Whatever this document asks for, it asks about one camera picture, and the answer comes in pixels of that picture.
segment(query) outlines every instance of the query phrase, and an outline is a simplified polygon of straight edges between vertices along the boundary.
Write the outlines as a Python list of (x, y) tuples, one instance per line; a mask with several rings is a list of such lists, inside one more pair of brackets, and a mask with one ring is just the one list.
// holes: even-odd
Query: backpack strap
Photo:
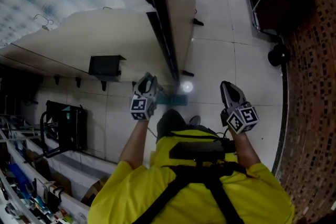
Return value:
[(232, 175), (233, 171), (246, 175), (246, 170), (242, 166), (234, 162), (225, 162), (224, 167), (183, 165), (165, 167), (169, 167), (176, 174), (176, 178), (168, 184), (163, 193), (133, 224), (151, 223), (166, 204), (189, 183), (203, 183), (211, 191), (228, 224), (244, 224), (220, 181), (222, 176)]

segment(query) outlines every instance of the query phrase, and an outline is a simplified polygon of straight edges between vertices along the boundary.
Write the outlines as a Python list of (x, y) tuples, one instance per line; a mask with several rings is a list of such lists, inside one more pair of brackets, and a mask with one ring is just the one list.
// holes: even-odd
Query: brick wall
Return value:
[(336, 201), (336, 0), (316, 9), (288, 38), (288, 127), (279, 179), (295, 220), (314, 222)]

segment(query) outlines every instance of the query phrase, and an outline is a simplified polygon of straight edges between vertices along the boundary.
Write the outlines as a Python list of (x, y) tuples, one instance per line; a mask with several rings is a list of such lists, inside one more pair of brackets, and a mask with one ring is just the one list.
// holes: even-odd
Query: black wheel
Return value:
[(275, 45), (273, 50), (268, 53), (268, 61), (274, 67), (286, 63), (288, 60), (289, 51), (284, 45)]

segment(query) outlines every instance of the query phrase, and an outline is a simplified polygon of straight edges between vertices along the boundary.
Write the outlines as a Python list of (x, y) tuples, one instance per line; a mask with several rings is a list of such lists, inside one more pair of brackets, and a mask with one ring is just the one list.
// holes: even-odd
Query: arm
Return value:
[(252, 165), (261, 163), (257, 153), (254, 151), (246, 133), (236, 134), (229, 128), (233, 140), (235, 141), (238, 163), (249, 169)]
[(137, 122), (119, 158), (119, 161), (127, 162), (133, 169), (137, 169), (143, 163), (148, 123), (149, 121)]

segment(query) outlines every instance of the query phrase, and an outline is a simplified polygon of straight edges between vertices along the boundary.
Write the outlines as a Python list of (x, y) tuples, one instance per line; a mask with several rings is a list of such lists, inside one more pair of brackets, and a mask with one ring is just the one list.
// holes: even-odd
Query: person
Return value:
[[(227, 153), (224, 163), (237, 164), (238, 161), (243, 171), (234, 170), (231, 175), (220, 177), (221, 191), (210, 191), (202, 183), (186, 183), (172, 194), (165, 190), (180, 178), (172, 167), (188, 169), (196, 165), (193, 160), (169, 158), (169, 151), (178, 142), (211, 142), (218, 136), (200, 125), (199, 116), (186, 124), (177, 111), (168, 110), (158, 122), (156, 151), (152, 152), (150, 168), (146, 168), (142, 163), (148, 124), (148, 121), (137, 122), (114, 173), (91, 205), (89, 224), (229, 223), (228, 219), (231, 223), (292, 222), (294, 206), (291, 200), (261, 163), (245, 133), (230, 131), (237, 158)], [(203, 173), (202, 177), (207, 178), (208, 174)], [(165, 198), (164, 204), (157, 206), (167, 195), (169, 198)], [(220, 208), (215, 196), (219, 200), (222, 196), (228, 197), (227, 206)], [(237, 213), (239, 221), (231, 221), (231, 213)]]

